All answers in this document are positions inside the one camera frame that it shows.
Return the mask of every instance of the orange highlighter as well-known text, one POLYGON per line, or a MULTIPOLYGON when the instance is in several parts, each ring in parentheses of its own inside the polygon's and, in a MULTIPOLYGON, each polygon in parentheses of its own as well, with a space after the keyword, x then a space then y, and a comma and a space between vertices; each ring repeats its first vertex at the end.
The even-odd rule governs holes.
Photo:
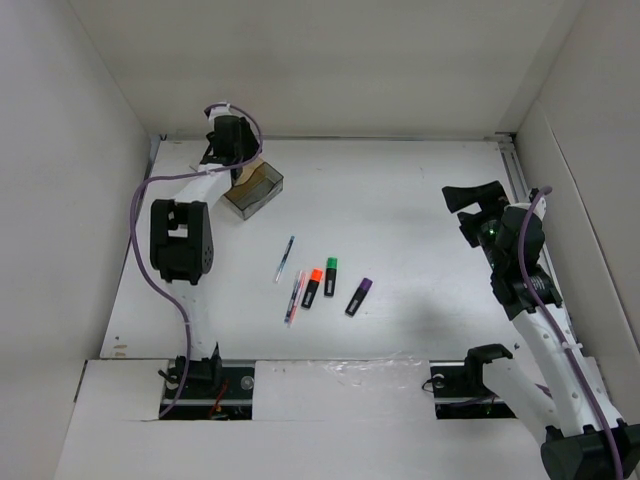
POLYGON ((304 291, 304 297, 302 297, 302 304, 300 305, 302 308, 311 308, 311 304, 313 303, 313 299, 316 297, 316 292, 318 291, 318 286, 320 285, 321 280, 322 269, 314 268, 311 273, 311 278, 309 278, 309 283, 307 283, 307 289, 304 291))

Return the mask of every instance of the white table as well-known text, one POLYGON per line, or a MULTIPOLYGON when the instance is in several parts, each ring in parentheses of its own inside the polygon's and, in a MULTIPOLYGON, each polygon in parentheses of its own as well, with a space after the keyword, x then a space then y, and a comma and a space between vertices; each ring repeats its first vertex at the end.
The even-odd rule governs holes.
MULTIPOLYGON (((205 146, 163 142, 153 175, 188 171, 205 146)), ((223 358, 458 359, 477 345, 523 345, 493 297, 484 255, 464 240, 441 193, 445 185, 497 179, 511 194, 496 143, 281 140, 267 141, 263 157, 284 175, 283 192, 246 222, 222 201, 211 210, 215 259, 203 279, 223 358), (320 292, 286 328, 295 272, 324 267, 329 256, 339 259, 336 296, 320 292), (344 309, 365 276, 374 285, 349 318, 344 309)), ((149 269, 149 206, 185 183, 148 189, 138 236, 149 269)), ((184 351, 177 313, 144 283, 129 255, 101 357, 172 358, 184 351)))
MULTIPOLYGON (((163 143, 153 174, 187 171, 204 147, 163 143)), ((516 358, 540 381, 491 293, 482 252, 468 246, 441 193, 498 179, 511 194, 497 144, 269 141, 264 158, 284 174, 284 191, 247 222, 214 206, 216 258, 204 277, 223 358, 280 360, 256 364, 254 419, 142 421, 159 409, 156 371, 167 360, 157 359, 184 353, 184 331, 129 256, 102 349, 126 360, 89 363, 56 480, 547 478, 519 421, 437 421, 420 390, 424 359, 462 359, 494 342, 520 343, 516 358), (328 256, 339 258, 336 297, 320 294, 286 328, 295 271, 328 256), (374 286, 348 318, 364 276, 374 286)), ((151 201, 184 184, 149 188, 138 222, 145 259, 151 201)))
POLYGON ((55 480, 544 480, 515 419, 436 420, 417 360, 258 362, 252 421, 150 421, 166 360, 89 362, 55 480))

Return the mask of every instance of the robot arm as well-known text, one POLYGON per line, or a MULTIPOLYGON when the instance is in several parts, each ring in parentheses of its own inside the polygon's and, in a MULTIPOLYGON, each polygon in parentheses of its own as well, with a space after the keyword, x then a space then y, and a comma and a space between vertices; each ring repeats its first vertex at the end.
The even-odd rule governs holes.
MULTIPOLYGON (((553 480, 617 478, 614 448, 628 478, 640 459, 640 425, 624 422, 593 376, 571 332, 562 298, 537 263, 544 245, 544 199, 535 207, 519 256, 520 232, 531 204, 509 204, 499 182, 475 188, 445 187, 443 193, 452 213, 480 205, 476 214, 458 213, 460 230, 472 247, 482 247, 492 268, 494 295, 529 345, 550 395, 527 379, 502 345, 469 350, 457 381, 493 392, 506 402, 541 445, 545 469, 553 480), (545 312, 527 288, 520 261, 545 312)), ((537 193, 532 192, 532 200, 537 193)))
POLYGON ((191 357, 196 362, 209 359, 216 347, 201 279, 214 260, 209 210, 232 188, 242 168, 213 170, 218 165, 242 164, 259 148, 248 121, 231 115, 228 105, 206 113, 213 131, 207 135, 210 145, 198 166, 203 175, 191 180, 173 198, 156 200, 151 206, 151 265, 187 311, 191 357))

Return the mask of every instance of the pen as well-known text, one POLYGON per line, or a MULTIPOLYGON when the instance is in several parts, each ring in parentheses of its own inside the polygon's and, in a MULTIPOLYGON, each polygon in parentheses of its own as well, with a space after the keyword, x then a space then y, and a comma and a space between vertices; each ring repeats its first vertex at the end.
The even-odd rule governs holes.
POLYGON ((300 305, 300 299, 302 298, 302 291, 304 289, 304 282, 307 279, 307 274, 304 272, 300 272, 300 284, 298 285, 298 295, 296 296, 295 304, 293 305, 293 310, 291 310, 291 316, 289 317, 289 323, 287 326, 291 326, 293 323, 293 318, 296 316, 296 312, 298 311, 298 305, 300 305))
POLYGON ((296 304, 296 297, 298 296, 298 290, 300 290, 300 278, 302 272, 296 275, 296 279, 293 281, 293 292, 291 292, 291 299, 289 299, 289 305, 287 306, 287 313, 284 315, 284 323, 289 323, 291 319, 291 313, 293 312, 296 304))
POLYGON ((296 239, 295 235, 291 235, 289 239, 289 243, 287 243, 287 249, 284 251, 284 256, 282 257, 282 261, 280 262, 280 266, 278 270, 276 270, 276 278, 274 279, 274 283, 278 283, 280 280, 280 275, 282 274, 282 270, 284 270, 284 264, 287 262, 287 258, 289 257, 289 252, 291 251, 291 247, 293 246, 293 241, 296 239))

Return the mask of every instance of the purple highlighter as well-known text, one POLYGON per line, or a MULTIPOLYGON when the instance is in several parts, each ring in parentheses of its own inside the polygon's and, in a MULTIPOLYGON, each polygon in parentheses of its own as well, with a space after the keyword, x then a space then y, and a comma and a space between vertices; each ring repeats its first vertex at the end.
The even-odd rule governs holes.
POLYGON ((344 313, 346 313, 350 317, 353 317, 356 314, 356 312, 360 308, 360 305, 362 305, 364 297, 367 296, 371 285, 373 285, 373 282, 371 280, 369 280, 368 278, 362 279, 362 282, 360 282, 360 286, 356 290, 356 293, 353 294, 353 297, 349 302, 349 306, 344 311, 344 313))

